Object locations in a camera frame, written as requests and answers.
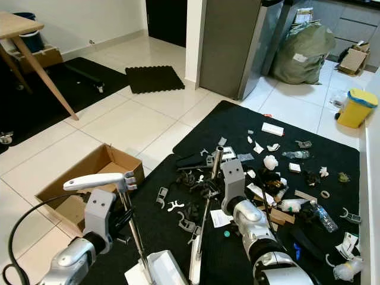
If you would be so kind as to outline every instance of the cardboard box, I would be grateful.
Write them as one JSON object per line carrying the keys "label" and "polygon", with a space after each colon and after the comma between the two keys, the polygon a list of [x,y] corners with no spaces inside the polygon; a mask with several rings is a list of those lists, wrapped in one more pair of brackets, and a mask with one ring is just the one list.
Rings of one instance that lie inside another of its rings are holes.
{"label": "cardboard box", "polygon": [[[23,73],[28,74],[34,72],[34,69],[29,64],[29,61],[27,61],[25,56],[22,55],[19,51],[11,50],[9,53],[15,59]],[[60,64],[64,61],[62,59],[61,53],[59,52],[59,49],[52,45],[45,45],[42,50],[32,54],[44,68]]]}
{"label": "cardboard box", "polygon": [[[43,202],[59,195],[68,194],[69,192],[63,190],[63,184],[72,178],[95,173],[125,173],[131,170],[134,172],[139,185],[144,180],[144,169],[141,160],[103,144],[45,187],[36,195],[36,198]],[[97,188],[116,192],[116,185],[105,185]],[[89,191],[92,191],[92,189],[83,189],[79,192]],[[86,204],[80,197],[70,196],[65,200],[52,201],[46,207],[55,217],[62,220],[66,226],[81,236],[84,229],[85,206]]]}

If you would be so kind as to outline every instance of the white tile floor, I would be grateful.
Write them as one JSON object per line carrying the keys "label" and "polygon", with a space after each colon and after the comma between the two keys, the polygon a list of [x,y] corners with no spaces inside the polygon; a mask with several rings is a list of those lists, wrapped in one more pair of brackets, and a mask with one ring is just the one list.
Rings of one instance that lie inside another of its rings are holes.
{"label": "white tile floor", "polygon": [[[95,50],[86,58],[120,72],[125,67],[172,65],[181,79],[185,76],[185,49],[146,36]],[[373,74],[350,77],[333,68],[333,62],[323,66],[322,85],[288,85],[262,77],[244,102],[232,102],[358,148],[358,130],[336,124],[336,108],[329,99],[350,87],[364,87]],[[34,195],[55,177],[101,143],[139,157],[148,175],[221,100],[228,99],[202,88],[134,95],[126,87],[78,112],[78,122],[65,119],[0,154],[0,268],[8,262],[13,224],[37,204]],[[33,283],[73,235],[44,209],[24,222],[16,233],[15,253]],[[18,284],[14,272],[9,275]]]}

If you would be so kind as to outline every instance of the open cardboard box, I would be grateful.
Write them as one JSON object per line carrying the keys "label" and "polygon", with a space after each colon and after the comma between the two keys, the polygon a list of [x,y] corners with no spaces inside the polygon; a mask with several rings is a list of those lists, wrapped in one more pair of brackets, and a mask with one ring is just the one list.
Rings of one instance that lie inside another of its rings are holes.
{"label": "open cardboard box", "polygon": [[[69,192],[64,191],[63,184],[72,178],[95,173],[125,173],[127,171],[134,172],[137,184],[140,184],[144,180],[144,169],[141,160],[109,145],[103,144],[45,187],[36,195],[36,198],[44,202],[53,197],[68,194]],[[105,185],[97,188],[109,192],[116,192],[116,185]],[[84,189],[79,192],[89,191],[92,191],[92,189]],[[55,217],[62,220],[76,234],[81,236],[84,229],[85,207],[86,204],[80,197],[70,196],[65,200],[59,199],[52,201],[49,203],[49,206],[47,206],[47,209]]]}

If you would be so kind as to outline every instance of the black door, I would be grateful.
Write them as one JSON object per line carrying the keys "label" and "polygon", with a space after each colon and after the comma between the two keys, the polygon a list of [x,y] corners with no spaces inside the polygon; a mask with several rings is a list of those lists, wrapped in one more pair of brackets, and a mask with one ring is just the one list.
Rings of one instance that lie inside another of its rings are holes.
{"label": "black door", "polygon": [[149,36],[186,47],[187,0],[146,0]]}

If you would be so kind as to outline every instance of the table leg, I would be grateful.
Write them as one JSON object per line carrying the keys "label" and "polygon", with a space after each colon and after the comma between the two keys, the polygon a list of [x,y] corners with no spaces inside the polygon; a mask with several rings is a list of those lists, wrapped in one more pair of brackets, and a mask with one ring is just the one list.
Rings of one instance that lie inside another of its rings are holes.
{"label": "table leg", "polygon": [[16,46],[19,48],[21,53],[25,56],[25,58],[29,61],[31,67],[38,73],[38,75],[41,77],[43,82],[45,82],[46,86],[51,90],[51,92],[54,94],[54,96],[58,99],[58,101],[65,107],[67,112],[70,113],[73,119],[79,120],[78,116],[75,114],[75,112],[71,109],[70,105],[67,103],[64,96],[59,92],[58,88],[54,84],[54,82],[50,79],[50,77],[46,74],[45,70],[43,70],[42,66],[38,62],[36,58],[31,54],[28,47],[25,45],[23,40],[17,36],[12,38],[13,42],[16,44]]}
{"label": "table leg", "polygon": [[32,94],[33,91],[30,89],[29,85],[26,83],[24,77],[21,75],[20,71],[18,70],[16,64],[13,62],[11,59],[10,55],[7,54],[5,49],[2,47],[0,44],[0,55],[3,58],[3,60],[7,63],[9,68],[12,70],[13,74],[17,77],[19,82],[25,87],[25,90],[29,93]]}

